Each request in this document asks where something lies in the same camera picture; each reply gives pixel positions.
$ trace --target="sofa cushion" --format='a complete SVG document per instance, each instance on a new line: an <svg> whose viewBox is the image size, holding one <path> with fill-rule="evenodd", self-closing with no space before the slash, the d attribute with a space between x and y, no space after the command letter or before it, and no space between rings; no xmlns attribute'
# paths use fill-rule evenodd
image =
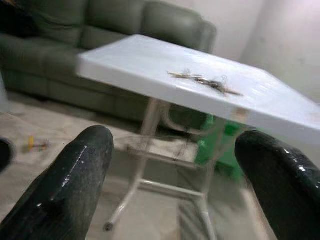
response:
<svg viewBox="0 0 320 240"><path fill-rule="evenodd" d="M85 26L79 47L83 49L95 49L118 40L124 39L127 35L122 33L104 30L95 26Z"/></svg>
<svg viewBox="0 0 320 240"><path fill-rule="evenodd" d="M68 86L92 90L104 94L115 93L114 87L76 75L77 55L84 49L69 47L47 55L44 60L45 75L48 79L64 83Z"/></svg>
<svg viewBox="0 0 320 240"><path fill-rule="evenodd" d="M141 34L191 49L199 46L203 20L191 10L164 2L148 2Z"/></svg>
<svg viewBox="0 0 320 240"><path fill-rule="evenodd" d="M64 43L46 38L21 39L0 33L0 64L7 69L43 76L44 58L66 47Z"/></svg>
<svg viewBox="0 0 320 240"><path fill-rule="evenodd" d="M30 0L40 35L77 46L88 0Z"/></svg>
<svg viewBox="0 0 320 240"><path fill-rule="evenodd" d="M140 30L143 0L90 0L86 24L126 35Z"/></svg>

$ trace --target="dark object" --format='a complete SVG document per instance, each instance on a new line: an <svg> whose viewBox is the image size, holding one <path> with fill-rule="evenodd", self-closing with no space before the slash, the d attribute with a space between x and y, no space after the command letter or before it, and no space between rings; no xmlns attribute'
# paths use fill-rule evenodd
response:
<svg viewBox="0 0 320 240"><path fill-rule="evenodd" d="M39 30L24 10L0 0L0 32L26 38L38 35Z"/></svg>
<svg viewBox="0 0 320 240"><path fill-rule="evenodd" d="M15 146L7 139L0 137L0 173L9 165L15 152Z"/></svg>
<svg viewBox="0 0 320 240"><path fill-rule="evenodd" d="M320 239L320 172L301 151L247 131L235 156L279 240Z"/></svg>
<svg viewBox="0 0 320 240"><path fill-rule="evenodd" d="M84 240L113 148L104 126L84 130L26 190L0 224L0 239Z"/></svg>

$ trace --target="green plastic stool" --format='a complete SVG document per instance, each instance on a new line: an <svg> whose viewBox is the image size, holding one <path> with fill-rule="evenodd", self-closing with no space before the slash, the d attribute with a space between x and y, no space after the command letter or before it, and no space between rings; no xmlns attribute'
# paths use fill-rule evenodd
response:
<svg viewBox="0 0 320 240"><path fill-rule="evenodd" d="M203 130L208 130L213 127L215 124L215 117L208 115L207 119L202 127ZM242 127L241 124L228 121L222 139L222 143L226 143L236 132ZM218 136L218 131L202 137L198 141L198 153L195 158L195 163L197 165L205 165L213 156L213 150L215 147L216 139ZM232 145L229 149L226 150L224 155L217 161L216 169L222 173L225 173L231 179L239 181L243 174L241 167L239 166L237 159L234 154L235 146Z"/></svg>

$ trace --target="sofa backrest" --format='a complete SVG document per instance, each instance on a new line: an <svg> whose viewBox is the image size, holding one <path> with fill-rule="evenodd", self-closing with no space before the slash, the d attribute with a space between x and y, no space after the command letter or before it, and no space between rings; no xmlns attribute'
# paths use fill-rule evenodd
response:
<svg viewBox="0 0 320 240"><path fill-rule="evenodd" d="M161 1L89 0L78 46L94 49L134 34L209 53L216 29L196 12Z"/></svg>
<svg viewBox="0 0 320 240"><path fill-rule="evenodd" d="M42 37L77 46L88 0L28 0Z"/></svg>

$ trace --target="small yellow object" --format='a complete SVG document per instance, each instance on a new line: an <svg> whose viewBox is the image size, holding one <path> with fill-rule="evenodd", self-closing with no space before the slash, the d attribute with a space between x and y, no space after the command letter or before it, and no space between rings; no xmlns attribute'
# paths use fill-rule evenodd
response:
<svg viewBox="0 0 320 240"><path fill-rule="evenodd" d="M35 137L34 136L29 136L29 151L32 150L32 148L34 147L34 144L35 144Z"/></svg>

